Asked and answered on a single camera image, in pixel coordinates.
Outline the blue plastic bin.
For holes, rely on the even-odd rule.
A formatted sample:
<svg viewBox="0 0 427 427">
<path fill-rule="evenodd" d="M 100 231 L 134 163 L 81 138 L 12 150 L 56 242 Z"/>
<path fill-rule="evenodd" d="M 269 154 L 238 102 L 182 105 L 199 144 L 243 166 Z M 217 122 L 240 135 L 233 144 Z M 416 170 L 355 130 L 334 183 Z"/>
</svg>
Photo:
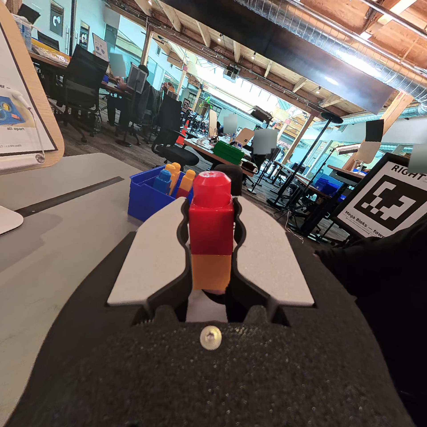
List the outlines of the blue plastic bin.
<svg viewBox="0 0 427 427">
<path fill-rule="evenodd" d="M 141 172 L 130 177 L 130 193 L 129 193 L 129 207 L 128 215 L 146 221 L 149 217 L 163 209 L 176 198 L 175 195 L 180 186 L 181 180 L 185 173 L 180 172 L 176 186 L 172 195 L 162 194 L 152 188 L 155 178 L 159 175 L 160 171 L 165 168 L 156 167 L 145 172 Z M 193 199 L 193 185 L 187 197 L 189 203 Z"/>
</svg>

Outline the black rounded chair back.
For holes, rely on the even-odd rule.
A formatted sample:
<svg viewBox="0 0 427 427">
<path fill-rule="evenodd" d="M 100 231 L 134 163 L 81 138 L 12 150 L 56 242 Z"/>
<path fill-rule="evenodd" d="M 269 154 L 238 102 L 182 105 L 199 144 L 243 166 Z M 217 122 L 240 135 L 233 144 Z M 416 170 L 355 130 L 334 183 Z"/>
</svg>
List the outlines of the black rounded chair back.
<svg viewBox="0 0 427 427">
<path fill-rule="evenodd" d="M 233 197 L 242 195 L 243 170 L 241 166 L 234 164 L 218 164 L 214 171 L 224 173 L 231 180 L 231 195 Z"/>
</svg>

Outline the instruction sheet on white stand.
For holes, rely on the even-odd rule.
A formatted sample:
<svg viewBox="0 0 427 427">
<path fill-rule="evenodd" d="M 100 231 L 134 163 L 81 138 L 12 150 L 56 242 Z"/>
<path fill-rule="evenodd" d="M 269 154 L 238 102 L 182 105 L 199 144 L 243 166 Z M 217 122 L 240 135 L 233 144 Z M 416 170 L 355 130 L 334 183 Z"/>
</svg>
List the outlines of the instruction sheet on white stand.
<svg viewBox="0 0 427 427">
<path fill-rule="evenodd" d="M 0 9 L 0 26 L 5 30 L 6 37 L 12 46 L 13 53 L 24 74 L 25 82 L 29 88 L 29 92 L 36 105 L 40 118 L 57 147 L 56 151 L 45 152 L 41 163 L 38 161 L 39 157 L 34 158 L 29 155 L 0 157 L 0 175 L 8 175 L 55 165 L 63 157 L 64 140 L 18 25 L 4 1 L 1 1 Z"/>
</svg>

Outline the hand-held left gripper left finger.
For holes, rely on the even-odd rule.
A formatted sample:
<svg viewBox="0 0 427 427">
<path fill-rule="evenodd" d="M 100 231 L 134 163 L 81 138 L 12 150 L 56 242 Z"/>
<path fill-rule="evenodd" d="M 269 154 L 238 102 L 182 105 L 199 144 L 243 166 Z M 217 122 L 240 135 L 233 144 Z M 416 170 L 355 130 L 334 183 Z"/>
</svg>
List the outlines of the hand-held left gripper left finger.
<svg viewBox="0 0 427 427">
<path fill-rule="evenodd" d="M 149 217 L 136 231 L 107 299 L 110 307 L 139 306 L 152 318 L 171 306 L 180 322 L 192 292 L 187 247 L 189 200 L 180 197 Z"/>
</svg>

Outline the black framed marker sign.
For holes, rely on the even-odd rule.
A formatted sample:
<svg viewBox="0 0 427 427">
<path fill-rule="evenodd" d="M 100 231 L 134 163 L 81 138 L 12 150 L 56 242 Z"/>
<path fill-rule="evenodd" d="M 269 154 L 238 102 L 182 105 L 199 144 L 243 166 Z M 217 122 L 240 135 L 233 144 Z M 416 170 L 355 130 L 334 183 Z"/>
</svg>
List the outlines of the black framed marker sign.
<svg viewBox="0 0 427 427">
<path fill-rule="evenodd" d="M 332 213 L 350 235 L 385 238 L 426 219 L 427 178 L 409 159 L 386 153 Z"/>
</svg>

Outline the person's right forearm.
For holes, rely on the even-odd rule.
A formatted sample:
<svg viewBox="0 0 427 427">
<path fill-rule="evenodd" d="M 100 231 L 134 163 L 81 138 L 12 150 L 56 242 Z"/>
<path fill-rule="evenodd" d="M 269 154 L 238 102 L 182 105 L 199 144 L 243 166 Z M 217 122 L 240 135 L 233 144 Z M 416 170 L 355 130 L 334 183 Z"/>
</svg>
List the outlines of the person's right forearm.
<svg viewBox="0 0 427 427">
<path fill-rule="evenodd" d="M 395 388 L 416 426 L 426 426 L 427 224 L 363 238 L 315 256 L 365 316 Z"/>
</svg>

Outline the yellow mega block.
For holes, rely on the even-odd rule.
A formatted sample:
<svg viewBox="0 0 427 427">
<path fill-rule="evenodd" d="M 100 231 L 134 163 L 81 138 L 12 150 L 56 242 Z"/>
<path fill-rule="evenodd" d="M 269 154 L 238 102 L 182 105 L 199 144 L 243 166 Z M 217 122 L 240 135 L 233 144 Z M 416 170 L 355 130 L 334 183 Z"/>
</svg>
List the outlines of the yellow mega block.
<svg viewBox="0 0 427 427">
<path fill-rule="evenodd" d="M 176 186 L 177 180 L 180 176 L 181 166 L 179 163 L 169 163 L 165 165 L 165 170 L 169 171 L 171 174 L 171 183 L 169 185 L 169 195 L 172 195 L 174 188 Z"/>
<path fill-rule="evenodd" d="M 231 255 L 191 255 L 194 290 L 204 290 L 221 295 L 231 279 Z"/>
<path fill-rule="evenodd" d="M 195 171 L 192 169 L 189 169 L 183 176 L 179 189 L 189 192 L 192 188 L 195 175 L 196 175 Z"/>
</svg>

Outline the wooden work table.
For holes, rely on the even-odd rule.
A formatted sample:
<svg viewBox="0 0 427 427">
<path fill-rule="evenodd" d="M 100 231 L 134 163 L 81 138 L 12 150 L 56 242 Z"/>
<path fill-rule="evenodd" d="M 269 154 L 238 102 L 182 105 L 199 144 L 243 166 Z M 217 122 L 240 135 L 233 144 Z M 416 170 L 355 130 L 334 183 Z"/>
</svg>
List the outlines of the wooden work table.
<svg viewBox="0 0 427 427">
<path fill-rule="evenodd" d="M 203 157 L 206 161 L 209 161 L 211 163 L 217 163 L 217 164 L 227 164 L 227 165 L 234 165 L 234 163 L 227 161 L 226 159 L 217 156 L 216 154 L 213 153 L 212 150 L 207 149 L 203 146 L 200 146 L 198 144 L 196 144 L 195 142 L 193 142 L 192 140 L 187 140 L 184 139 L 184 146 L 190 147 L 192 149 L 194 149 L 195 151 L 197 151 L 201 157 Z M 255 167 L 254 170 L 250 170 L 250 169 L 246 169 L 242 166 L 242 162 L 239 164 L 239 166 L 242 167 L 243 169 L 243 174 L 247 175 L 248 177 L 253 177 L 257 172 L 258 169 L 256 168 L 254 163 L 250 163 L 252 166 Z"/>
</svg>

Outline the green plastic bin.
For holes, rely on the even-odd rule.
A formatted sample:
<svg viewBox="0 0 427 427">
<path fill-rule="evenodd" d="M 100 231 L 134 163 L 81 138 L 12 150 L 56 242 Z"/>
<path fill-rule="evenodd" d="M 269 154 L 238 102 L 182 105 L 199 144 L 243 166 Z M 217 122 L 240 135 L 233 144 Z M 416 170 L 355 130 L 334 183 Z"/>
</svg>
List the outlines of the green plastic bin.
<svg viewBox="0 0 427 427">
<path fill-rule="evenodd" d="M 213 153 L 234 165 L 240 165 L 245 155 L 241 149 L 223 141 L 218 141 L 215 144 L 213 147 Z"/>
</svg>

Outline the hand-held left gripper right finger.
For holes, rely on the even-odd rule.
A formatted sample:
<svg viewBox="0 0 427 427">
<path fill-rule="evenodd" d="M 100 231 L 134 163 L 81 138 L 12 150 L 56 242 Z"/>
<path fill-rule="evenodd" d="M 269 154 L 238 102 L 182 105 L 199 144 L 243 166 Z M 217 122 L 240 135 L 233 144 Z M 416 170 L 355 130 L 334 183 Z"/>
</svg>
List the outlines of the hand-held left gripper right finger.
<svg viewBox="0 0 427 427">
<path fill-rule="evenodd" d="M 233 300 L 245 311 L 262 306 L 278 320 L 285 308 L 315 308 L 286 231 L 266 212 L 235 197 L 231 280 Z"/>
</svg>

